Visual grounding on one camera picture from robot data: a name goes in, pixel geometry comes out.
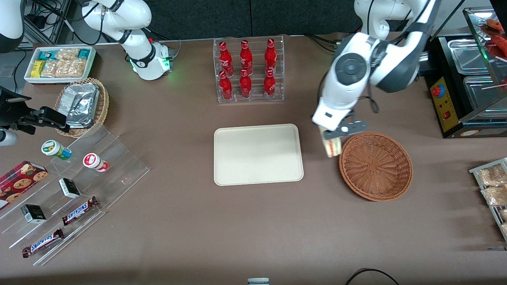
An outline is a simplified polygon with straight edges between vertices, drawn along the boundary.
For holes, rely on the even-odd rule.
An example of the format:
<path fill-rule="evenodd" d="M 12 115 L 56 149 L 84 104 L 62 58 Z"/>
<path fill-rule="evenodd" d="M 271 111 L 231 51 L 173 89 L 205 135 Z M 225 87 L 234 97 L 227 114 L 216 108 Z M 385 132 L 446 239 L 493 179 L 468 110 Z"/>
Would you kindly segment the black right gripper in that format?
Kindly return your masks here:
<path fill-rule="evenodd" d="M 0 126 L 9 129 L 12 124 L 17 124 L 17 130 L 34 135 L 36 126 L 67 128 L 67 117 L 60 112 L 47 106 L 39 110 L 31 109 L 25 101 L 31 100 L 29 96 L 23 96 L 0 87 Z"/>

